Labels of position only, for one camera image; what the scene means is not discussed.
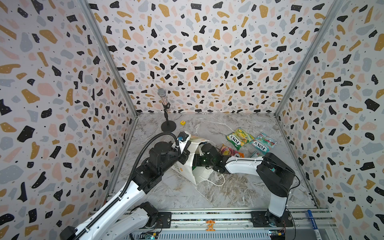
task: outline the candy wrapper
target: candy wrapper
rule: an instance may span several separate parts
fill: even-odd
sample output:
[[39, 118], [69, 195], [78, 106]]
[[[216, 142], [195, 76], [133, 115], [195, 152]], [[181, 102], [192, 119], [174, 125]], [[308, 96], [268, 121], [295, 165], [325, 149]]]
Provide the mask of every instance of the candy wrapper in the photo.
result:
[[238, 128], [236, 131], [229, 134], [227, 139], [236, 147], [237, 150], [239, 150], [244, 144], [254, 140], [255, 138], [243, 129]]
[[230, 147], [227, 147], [223, 144], [223, 146], [220, 149], [221, 154], [227, 155], [227, 156], [235, 156], [235, 157], [244, 157], [244, 154], [241, 152], [238, 152]]
[[255, 148], [259, 149], [260, 152], [266, 154], [269, 152], [276, 144], [277, 141], [268, 137], [264, 133], [260, 133], [253, 141], [250, 142]]
[[253, 157], [260, 157], [260, 156], [261, 156], [260, 153], [258, 153], [258, 152], [254, 152], [254, 153], [252, 154], [252, 156], [250, 156], [250, 158], [253, 158]]

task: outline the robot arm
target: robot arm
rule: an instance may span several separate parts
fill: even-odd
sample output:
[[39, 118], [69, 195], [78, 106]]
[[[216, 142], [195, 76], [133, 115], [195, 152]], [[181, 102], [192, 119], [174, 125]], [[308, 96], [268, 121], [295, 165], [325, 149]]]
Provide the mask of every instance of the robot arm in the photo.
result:
[[222, 156], [214, 146], [205, 144], [202, 148], [210, 167], [223, 174], [245, 173], [259, 176], [271, 191], [271, 201], [265, 214], [265, 223], [280, 223], [285, 212], [295, 172], [278, 157], [267, 153], [263, 157], [241, 158]]
[[172, 133], [166, 133], [178, 140], [178, 144], [171, 142], [157, 142], [149, 150], [149, 158], [135, 169], [128, 188], [126, 184], [112, 199], [102, 206], [89, 219], [76, 228], [68, 226], [60, 233], [61, 240], [100, 240], [120, 239], [122, 236], [144, 226], [152, 227], [156, 223], [158, 211], [148, 202], [143, 203], [129, 217], [116, 222], [126, 210], [142, 199], [160, 181], [164, 172], [177, 161], [184, 164], [190, 152], [190, 134], [180, 132], [176, 138]]

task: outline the terrazzo pattern wall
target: terrazzo pattern wall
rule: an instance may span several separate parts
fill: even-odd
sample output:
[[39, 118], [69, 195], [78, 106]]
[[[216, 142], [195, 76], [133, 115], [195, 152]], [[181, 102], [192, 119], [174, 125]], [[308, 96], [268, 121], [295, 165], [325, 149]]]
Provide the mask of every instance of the terrazzo pattern wall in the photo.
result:
[[274, 112], [331, 0], [89, 0], [138, 112]]
[[103, 204], [132, 119], [75, 1], [0, 1], [0, 238]]
[[384, 1], [344, 1], [278, 119], [344, 239], [384, 238]]

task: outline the marker pen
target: marker pen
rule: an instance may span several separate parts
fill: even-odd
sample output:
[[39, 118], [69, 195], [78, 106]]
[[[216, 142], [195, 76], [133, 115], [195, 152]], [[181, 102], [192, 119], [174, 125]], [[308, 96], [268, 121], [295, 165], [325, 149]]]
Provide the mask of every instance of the marker pen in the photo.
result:
[[312, 227], [313, 227], [313, 230], [314, 230], [314, 234], [315, 234], [315, 236], [316, 236], [316, 240], [322, 240], [322, 239], [321, 239], [320, 232], [319, 232], [319, 229], [317, 228], [316, 222], [314, 221], [312, 212], [311, 212], [311, 210], [309, 210], [309, 209], [308, 209], [308, 215], [309, 215], [310, 220], [311, 220], [311, 222], [312, 222]]

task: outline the gray marble surface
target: gray marble surface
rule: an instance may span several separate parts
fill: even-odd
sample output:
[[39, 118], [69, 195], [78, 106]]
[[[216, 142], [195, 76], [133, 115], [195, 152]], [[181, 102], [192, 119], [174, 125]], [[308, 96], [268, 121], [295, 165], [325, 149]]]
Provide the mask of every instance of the gray marble surface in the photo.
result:
[[[278, 144], [271, 150], [273, 154], [295, 170], [297, 176], [302, 179], [297, 166], [289, 153], [283, 137], [278, 129], [273, 116], [265, 114], [169, 114], [177, 128], [174, 131], [178, 135], [180, 131], [188, 131], [192, 135], [213, 141], [216, 147], [221, 148], [222, 144], [234, 148], [227, 141], [226, 135], [242, 127], [254, 137], [261, 132], [271, 138], [278, 140]], [[119, 190], [128, 179], [133, 163], [144, 144], [154, 135], [161, 132], [161, 123], [164, 121], [164, 114], [145, 113], [139, 115], [133, 139], [128, 149], [128, 154], [118, 177], [114, 192]], [[170, 136], [160, 137], [158, 141], [173, 141]], [[142, 160], [149, 156], [148, 150]], [[250, 157], [256, 148], [250, 144], [244, 145], [240, 152], [245, 157]], [[149, 201], [158, 209], [174, 208], [226, 208], [226, 207], [262, 207], [267, 208], [270, 201], [270, 191], [267, 189], [260, 177], [249, 174], [230, 174], [225, 176], [225, 184], [221, 187], [215, 186], [207, 181], [194, 185], [183, 176], [172, 169], [169, 169], [163, 176], [162, 181], [157, 184], [141, 202]], [[222, 176], [213, 172], [209, 180], [220, 185]], [[302, 184], [293, 189], [288, 199], [288, 206], [313, 207], [309, 191], [303, 181]]]

